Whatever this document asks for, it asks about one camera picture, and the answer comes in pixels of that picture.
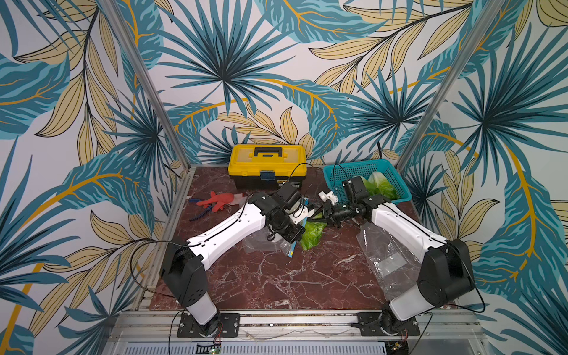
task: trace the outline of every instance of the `black cable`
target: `black cable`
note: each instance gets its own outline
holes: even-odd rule
[[[296,167],[294,168],[294,170],[292,170],[292,173],[290,174],[290,176],[288,177],[288,180],[286,180],[286,182],[289,182],[290,179],[292,178],[292,176],[294,175],[294,172],[296,171],[296,169],[300,166],[300,165],[309,165],[312,168],[315,168],[315,166],[311,165],[309,162],[301,162],[300,164],[296,165]]]
[[[430,319],[428,319],[428,322],[426,323],[426,326],[425,326],[424,329],[422,330],[422,333],[420,333],[420,336],[418,337],[418,340],[416,340],[416,344],[414,344],[414,346],[412,347],[412,350],[410,350],[410,352],[408,352],[408,355],[412,354],[412,352],[414,351],[414,349],[416,349],[416,346],[417,346],[418,343],[420,342],[420,339],[422,339],[422,335],[424,335],[424,333],[426,333],[426,328],[428,328],[428,326],[430,325],[430,322],[432,321],[432,317],[434,317],[434,313],[430,312]]]
[[[143,247],[144,245],[148,245],[148,244],[152,244],[152,243],[169,243],[169,244],[177,245],[178,247],[182,247],[182,248],[197,247],[197,246],[201,245],[201,243],[200,243],[200,244],[195,244],[195,245],[183,245],[183,244],[174,243],[174,242],[169,241],[169,240],[153,240],[153,239],[148,239],[148,240],[144,240],[142,243],[138,244],[138,245],[136,246],[136,248],[134,248],[134,250],[132,251],[132,254],[130,254],[130,262],[129,262],[130,276],[132,276],[132,279],[134,280],[134,282],[136,282],[136,284],[137,284],[141,289],[143,289],[144,291],[148,291],[148,292],[150,292],[150,293],[153,293],[153,294],[162,295],[162,296],[166,296],[166,297],[171,297],[171,298],[173,298],[173,299],[177,299],[176,297],[174,297],[174,296],[172,296],[172,295],[163,294],[163,293],[160,293],[160,292],[148,290],[146,287],[142,286],[142,285],[140,284],[140,282],[138,282],[138,280],[137,280],[136,277],[134,276],[134,267],[132,266],[132,258],[133,258],[133,256],[134,256],[134,254],[136,254],[136,251],[137,251],[138,249],[140,249],[141,247]]]
[[[176,315],[174,315],[174,318],[172,319],[172,324],[170,325],[170,332],[168,333],[168,355],[172,355],[171,351],[170,351],[170,339],[172,338],[172,329],[174,328],[174,321],[176,320],[176,317],[180,314],[183,313],[184,310],[181,310],[179,312],[176,313]]]

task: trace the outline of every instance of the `red toy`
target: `red toy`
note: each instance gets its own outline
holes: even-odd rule
[[[211,198],[205,201],[199,201],[197,206],[203,206],[203,208],[208,208],[210,204],[215,204],[211,211],[217,212],[219,210],[223,210],[223,206],[226,204],[240,204],[243,194],[231,194],[231,193],[224,193],[224,194],[215,194],[214,191],[211,192]]]

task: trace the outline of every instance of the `tropical leaf wallpaper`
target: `tropical leaf wallpaper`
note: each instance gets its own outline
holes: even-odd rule
[[[119,3],[151,68],[158,5]],[[0,354],[98,354],[184,171],[96,1],[0,15]]]
[[[171,0],[153,22],[161,39],[140,53],[161,53],[147,67],[193,164],[226,164],[244,140],[302,144],[315,164],[376,157],[380,143],[397,160],[485,3]]]
[[[403,174],[468,245],[495,354],[568,353],[567,25],[568,2],[505,1]]]

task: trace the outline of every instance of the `toolbox handle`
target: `toolbox handle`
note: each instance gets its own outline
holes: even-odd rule
[[[257,157],[259,153],[278,153],[278,157],[282,157],[282,147],[255,147],[254,156]]]

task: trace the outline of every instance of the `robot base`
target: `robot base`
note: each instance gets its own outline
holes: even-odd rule
[[[223,325],[221,338],[236,338],[239,335],[240,319],[241,315],[238,313],[219,314],[219,321]],[[213,331],[211,334],[203,334],[202,326],[195,321],[192,315],[185,313],[181,315],[177,333],[178,338],[215,337],[217,334],[219,334],[218,331]]]
[[[357,313],[357,328],[359,328],[361,336],[385,336],[386,332],[381,329],[385,323],[385,320],[382,319],[384,316],[386,316],[384,312]],[[400,335],[404,330],[408,332],[409,336],[420,335],[416,318],[412,317],[404,322],[400,322],[398,319],[396,321],[399,322],[398,327],[390,327],[389,330],[392,332],[390,335]]]

